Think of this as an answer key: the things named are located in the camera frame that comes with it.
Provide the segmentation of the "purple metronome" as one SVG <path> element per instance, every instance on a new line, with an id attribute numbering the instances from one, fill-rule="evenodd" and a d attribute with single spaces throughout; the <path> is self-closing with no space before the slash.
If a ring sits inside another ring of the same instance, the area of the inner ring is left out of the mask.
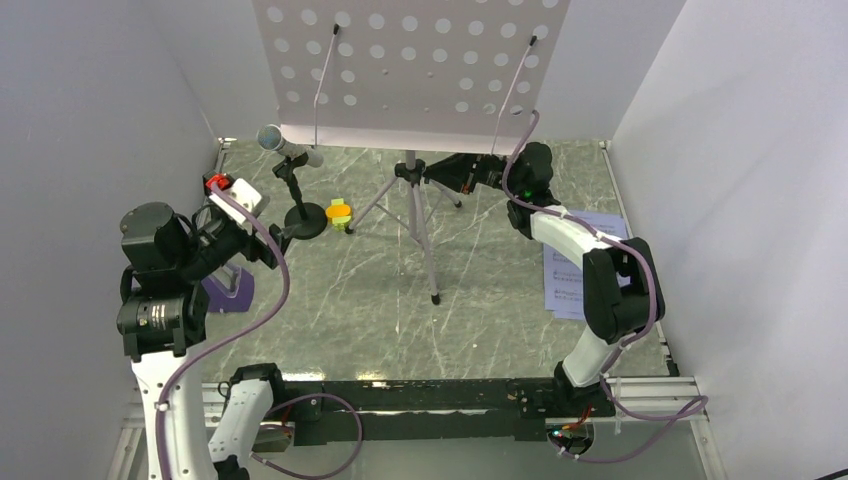
<path id="1" fill-rule="evenodd" d="M 255 278 L 250 271 L 226 263 L 201 281 L 209 302 L 209 313 L 244 313 L 255 294 Z"/>

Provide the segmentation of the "lilac tripod music stand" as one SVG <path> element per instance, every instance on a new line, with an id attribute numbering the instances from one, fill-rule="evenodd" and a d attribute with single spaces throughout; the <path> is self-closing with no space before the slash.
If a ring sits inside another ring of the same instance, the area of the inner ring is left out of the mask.
<path id="1" fill-rule="evenodd" d="M 426 226 L 427 150 L 504 154 L 526 132 L 566 1 L 257 1 L 277 102 L 294 143 L 396 149 L 407 230 L 435 259 Z"/>

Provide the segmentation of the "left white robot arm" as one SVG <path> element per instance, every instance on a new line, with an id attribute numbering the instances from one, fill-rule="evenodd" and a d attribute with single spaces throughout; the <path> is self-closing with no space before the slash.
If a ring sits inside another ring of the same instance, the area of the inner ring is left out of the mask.
<path id="1" fill-rule="evenodd" d="M 282 232 L 247 230 L 220 209 L 196 228 L 168 204 L 150 202 L 121 220 L 129 261 L 116 324 L 141 392 L 151 479 L 246 479 L 263 420 L 287 406 L 271 363 L 240 367 L 214 433 L 208 433 L 201 360 L 208 355 L 209 295 L 202 282 L 232 257 L 277 267 Z"/>

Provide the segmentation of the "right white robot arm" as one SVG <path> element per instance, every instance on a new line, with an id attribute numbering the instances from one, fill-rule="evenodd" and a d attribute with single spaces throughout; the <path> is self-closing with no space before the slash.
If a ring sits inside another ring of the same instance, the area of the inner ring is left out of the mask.
<path id="1" fill-rule="evenodd" d="M 662 318 L 664 300 L 647 242 L 608 235 L 571 214 L 551 191 L 553 176 L 552 151 L 539 142 L 528 143 L 515 158 L 457 153 L 424 171 L 426 180 L 456 193 L 470 194 L 480 185 L 506 191 L 511 226 L 577 267 L 586 326 L 558 364 L 561 381 L 551 391 L 559 412 L 576 415 L 625 338 Z"/>

